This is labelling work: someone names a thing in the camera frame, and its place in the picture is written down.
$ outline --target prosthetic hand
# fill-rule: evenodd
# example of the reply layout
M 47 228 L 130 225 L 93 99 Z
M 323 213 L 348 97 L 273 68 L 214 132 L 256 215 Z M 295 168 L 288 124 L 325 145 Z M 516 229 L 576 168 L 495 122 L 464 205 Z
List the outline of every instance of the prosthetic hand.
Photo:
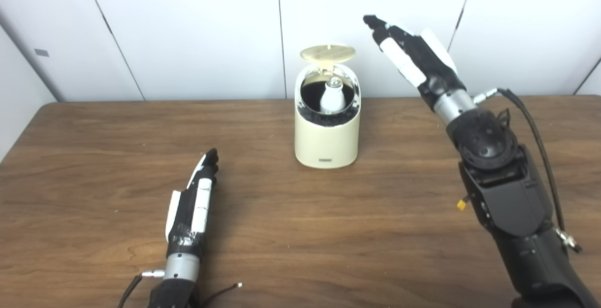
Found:
M 160 274 L 163 280 L 150 292 L 148 308 L 199 306 L 194 294 L 206 249 L 204 231 L 211 188 L 219 170 L 217 161 L 217 150 L 209 150 L 194 169 L 186 190 L 171 195 L 165 227 L 167 265 Z
M 496 89 L 472 99 L 457 77 L 453 60 L 430 30 L 415 36 L 375 15 L 366 15 L 363 21 L 373 30 L 382 52 L 447 127 L 462 158 L 459 172 L 468 191 L 464 201 L 471 200 L 520 293 L 512 306 L 599 308 L 567 258 L 567 247 L 579 252 L 579 246 L 554 228 L 550 199 L 530 152 L 509 128 L 509 116 L 498 118 L 477 107 L 497 91 L 516 103 L 519 99 L 508 90 Z

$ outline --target black cable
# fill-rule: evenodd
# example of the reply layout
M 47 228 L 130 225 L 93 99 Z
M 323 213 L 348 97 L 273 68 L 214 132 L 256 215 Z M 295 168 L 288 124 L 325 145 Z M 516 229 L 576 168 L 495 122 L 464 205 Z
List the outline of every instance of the black cable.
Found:
M 242 287 L 242 282 L 238 282 L 238 283 L 234 283 L 233 285 L 225 288 L 225 289 L 221 289 L 220 291 L 218 291 L 217 293 L 211 295 L 210 297 L 207 297 L 206 300 L 204 300 L 204 302 L 202 302 L 202 304 L 199 306 L 200 308 L 205 308 L 211 301 L 213 301 L 213 299 L 215 299 L 216 297 L 218 297 L 219 295 L 231 291 L 232 289 L 236 289 Z
M 511 102 L 517 106 L 520 111 L 526 117 L 526 121 L 528 121 L 528 125 L 530 125 L 530 129 L 534 134 L 534 139 L 536 140 L 536 145 L 539 146 L 540 155 L 543 158 L 543 164 L 545 165 L 545 171 L 547 172 L 547 178 L 549 178 L 549 186 L 551 188 L 551 195 L 553 199 L 553 205 L 555 207 L 555 214 L 557 216 L 557 225 L 560 227 L 562 231 L 565 231 L 565 224 L 562 212 L 562 204 L 560 203 L 560 197 L 557 193 L 557 186 L 555 184 L 555 177 L 553 176 L 553 171 L 551 170 L 551 164 L 549 163 L 549 157 L 547 156 L 547 151 L 545 150 L 545 145 L 543 145 L 543 140 L 540 137 L 539 130 L 536 128 L 536 124 L 534 123 L 534 119 L 526 109 L 524 103 L 515 95 L 511 90 L 498 88 L 498 91 L 505 96 L 505 98 L 509 99 Z
M 121 297 L 121 301 L 119 301 L 119 305 L 117 306 L 117 308 L 123 308 L 123 305 L 125 304 L 125 300 L 127 300 L 129 295 L 131 295 L 131 292 L 133 292 L 133 289 L 135 289 L 135 287 L 138 285 L 138 283 L 140 283 L 140 281 L 142 281 L 142 274 L 136 275 L 133 278 L 133 280 L 131 280 L 129 287 L 127 287 L 125 292 L 123 292 L 123 296 Z

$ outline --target open lid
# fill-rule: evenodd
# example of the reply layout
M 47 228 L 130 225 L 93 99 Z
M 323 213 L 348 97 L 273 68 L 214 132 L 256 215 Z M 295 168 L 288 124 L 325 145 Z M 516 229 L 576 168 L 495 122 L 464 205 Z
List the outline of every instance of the open lid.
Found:
M 312 46 L 300 52 L 300 56 L 308 61 L 319 64 L 322 70 L 333 71 L 335 62 L 346 62 L 353 58 L 355 51 L 346 45 L 325 44 Z

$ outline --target wooden table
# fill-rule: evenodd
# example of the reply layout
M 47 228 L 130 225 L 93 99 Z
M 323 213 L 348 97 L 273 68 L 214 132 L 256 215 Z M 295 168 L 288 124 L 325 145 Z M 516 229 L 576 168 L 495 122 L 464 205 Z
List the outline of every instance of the wooden table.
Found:
M 572 263 L 601 299 L 601 98 L 524 101 L 585 248 Z M 43 107 L 0 165 L 2 307 L 116 306 L 135 274 L 164 267 L 171 191 L 213 146 L 221 170 L 200 287 L 244 287 L 212 308 L 509 307 L 516 293 L 492 238 L 470 207 L 455 208 L 458 154 L 421 99 L 365 100 L 359 158 L 343 169 L 300 165 L 293 131 L 291 100 Z M 157 281 L 126 306 L 145 308 Z

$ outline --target small white bottle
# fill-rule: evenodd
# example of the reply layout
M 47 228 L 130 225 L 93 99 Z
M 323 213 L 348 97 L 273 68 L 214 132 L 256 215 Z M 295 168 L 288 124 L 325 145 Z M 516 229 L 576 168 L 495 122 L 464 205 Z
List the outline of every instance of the small white bottle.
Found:
M 343 81 L 339 77 L 331 77 L 326 81 L 326 90 L 320 101 L 322 113 L 332 114 L 344 109 L 346 100 L 344 99 L 342 86 Z

